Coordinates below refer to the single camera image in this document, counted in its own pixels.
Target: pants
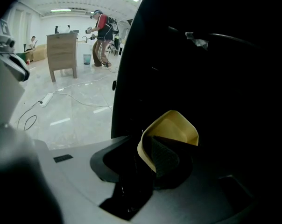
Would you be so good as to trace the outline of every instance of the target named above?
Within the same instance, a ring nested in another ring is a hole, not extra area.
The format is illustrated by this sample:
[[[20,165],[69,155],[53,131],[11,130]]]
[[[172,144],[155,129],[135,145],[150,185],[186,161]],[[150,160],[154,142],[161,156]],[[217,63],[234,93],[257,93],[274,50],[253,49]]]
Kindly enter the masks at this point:
[[[108,41],[99,41],[97,40],[92,48],[92,56],[94,60],[95,66],[102,66],[108,64],[108,66],[111,66],[112,64],[108,61],[108,58],[105,55],[105,49],[107,45],[110,43],[110,40]]]

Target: man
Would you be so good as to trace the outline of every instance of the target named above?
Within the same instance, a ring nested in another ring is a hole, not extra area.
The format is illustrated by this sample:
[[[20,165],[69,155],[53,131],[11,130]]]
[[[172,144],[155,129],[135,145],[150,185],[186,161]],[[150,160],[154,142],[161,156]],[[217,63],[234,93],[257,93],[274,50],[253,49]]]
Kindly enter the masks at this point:
[[[112,64],[105,55],[105,49],[113,39],[112,26],[108,24],[109,17],[103,14],[102,11],[95,10],[90,18],[98,20],[95,28],[88,30],[88,33],[98,32],[98,40],[94,43],[92,48],[94,66],[100,67],[103,64],[105,67],[110,67]]]
[[[26,47],[25,47],[25,51],[33,50],[35,48],[35,45],[36,45],[37,41],[33,44],[34,40],[35,40],[35,36],[33,36],[31,38],[31,40],[29,40],[27,42]]]

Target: tiled floor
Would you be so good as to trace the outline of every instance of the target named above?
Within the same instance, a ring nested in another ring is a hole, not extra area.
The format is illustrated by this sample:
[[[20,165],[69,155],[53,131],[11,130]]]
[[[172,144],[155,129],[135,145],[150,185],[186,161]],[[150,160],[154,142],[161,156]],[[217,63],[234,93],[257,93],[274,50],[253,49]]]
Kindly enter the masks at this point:
[[[19,129],[24,129],[25,122],[30,116],[37,115],[35,124],[26,132],[34,139],[45,141],[49,149],[75,147],[110,139],[114,101],[112,83],[117,78],[115,68],[119,66],[120,57],[110,54],[109,60],[113,64],[111,72],[84,65],[83,58],[78,57],[78,78],[73,78],[72,69],[58,70],[54,71],[55,83],[51,81],[47,59],[32,62],[29,66],[29,80],[20,83],[25,92],[13,113],[10,124],[16,127],[18,118],[35,102],[42,100],[47,93],[71,84],[101,79],[72,85],[59,93],[54,93],[46,107],[42,108],[37,104],[22,117]],[[82,103],[106,107],[82,105],[70,96],[60,93],[72,95]],[[27,122],[26,128],[34,119]]]

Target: backpack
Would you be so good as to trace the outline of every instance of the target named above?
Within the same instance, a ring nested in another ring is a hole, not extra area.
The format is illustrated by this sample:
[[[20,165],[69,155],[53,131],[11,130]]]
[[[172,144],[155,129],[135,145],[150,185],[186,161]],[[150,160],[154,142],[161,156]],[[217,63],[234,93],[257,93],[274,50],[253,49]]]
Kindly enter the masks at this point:
[[[108,16],[107,25],[112,29],[113,34],[119,33],[118,24],[114,18]]]

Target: trash can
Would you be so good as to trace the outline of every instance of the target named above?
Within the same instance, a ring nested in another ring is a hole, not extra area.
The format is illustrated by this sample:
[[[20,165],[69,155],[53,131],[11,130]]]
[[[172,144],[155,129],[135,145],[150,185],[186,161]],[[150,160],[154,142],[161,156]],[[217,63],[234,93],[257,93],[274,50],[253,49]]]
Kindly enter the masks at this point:
[[[84,54],[84,65],[90,65],[91,55],[90,54]]]

